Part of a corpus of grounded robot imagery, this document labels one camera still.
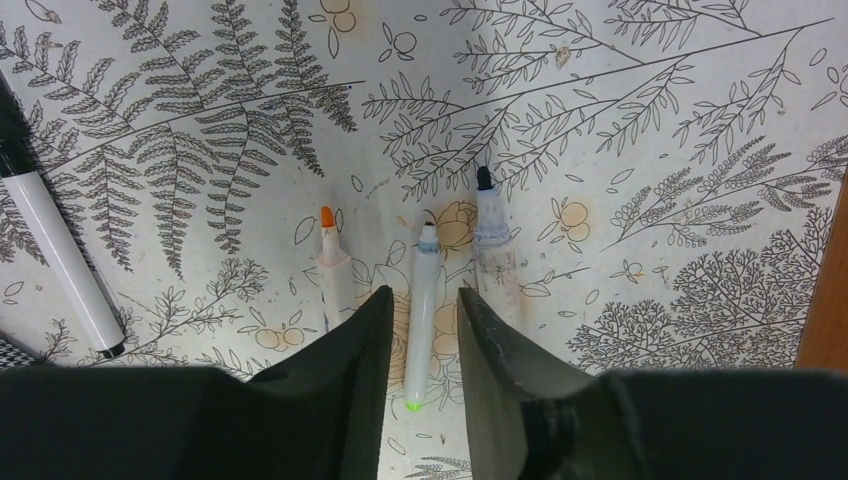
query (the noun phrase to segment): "orange marker tip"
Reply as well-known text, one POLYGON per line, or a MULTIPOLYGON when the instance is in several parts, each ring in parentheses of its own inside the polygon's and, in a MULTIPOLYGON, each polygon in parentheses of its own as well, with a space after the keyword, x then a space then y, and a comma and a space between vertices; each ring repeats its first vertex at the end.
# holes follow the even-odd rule
POLYGON ((321 207, 321 227, 330 228, 336 226, 336 219, 333 217, 333 211, 330 207, 324 205, 321 207))

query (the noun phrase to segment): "wooden surface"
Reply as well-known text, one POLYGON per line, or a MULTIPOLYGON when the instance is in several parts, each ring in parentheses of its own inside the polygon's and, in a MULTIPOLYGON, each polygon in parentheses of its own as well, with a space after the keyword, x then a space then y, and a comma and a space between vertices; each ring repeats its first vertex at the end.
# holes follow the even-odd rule
POLYGON ((795 366, 848 373, 848 188, 839 196, 795 366))

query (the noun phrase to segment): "black marker end cap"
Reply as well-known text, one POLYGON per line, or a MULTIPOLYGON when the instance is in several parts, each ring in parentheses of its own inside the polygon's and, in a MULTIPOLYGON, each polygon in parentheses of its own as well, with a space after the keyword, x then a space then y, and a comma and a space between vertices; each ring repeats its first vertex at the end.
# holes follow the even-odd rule
POLYGON ((477 169, 477 190, 491 190, 492 174, 489 172, 489 167, 483 165, 477 169))
POLYGON ((115 357, 120 356, 122 353, 124 353, 124 344, 119 343, 119 344, 115 345, 114 347, 110 348, 109 350, 101 350, 97 353, 103 355, 106 358, 115 358, 115 357))

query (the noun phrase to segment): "marker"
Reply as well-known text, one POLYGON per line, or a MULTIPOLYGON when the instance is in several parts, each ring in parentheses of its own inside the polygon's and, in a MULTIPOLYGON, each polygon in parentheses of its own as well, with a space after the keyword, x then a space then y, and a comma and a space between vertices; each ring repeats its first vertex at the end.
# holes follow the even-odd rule
POLYGON ((411 412, 421 410, 427 398, 440 259, 436 226, 427 222, 418 237, 418 250, 415 252, 413 264, 409 342, 406 351, 406 374, 403 377, 403 398, 406 408, 411 412))
POLYGON ((106 358, 124 353, 124 333, 79 251, 29 148, 29 127, 0 75, 0 177, 56 275, 94 349, 106 358))
POLYGON ((321 255, 318 273, 324 302, 324 328, 330 331, 356 311, 356 290, 350 255, 339 245, 339 231, 330 207, 321 207, 321 255))
POLYGON ((477 170, 477 226, 472 246, 480 296, 503 321, 523 331, 512 236, 485 166, 477 170))

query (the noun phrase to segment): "orange marker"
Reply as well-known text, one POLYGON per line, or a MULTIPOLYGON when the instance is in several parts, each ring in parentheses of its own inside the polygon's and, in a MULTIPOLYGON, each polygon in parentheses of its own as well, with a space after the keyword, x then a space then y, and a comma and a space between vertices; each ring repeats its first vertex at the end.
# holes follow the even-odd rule
POLYGON ((356 311, 356 289, 350 255, 339 245, 333 210, 321 207, 321 254, 318 273, 324 302, 324 326, 329 332, 356 311))

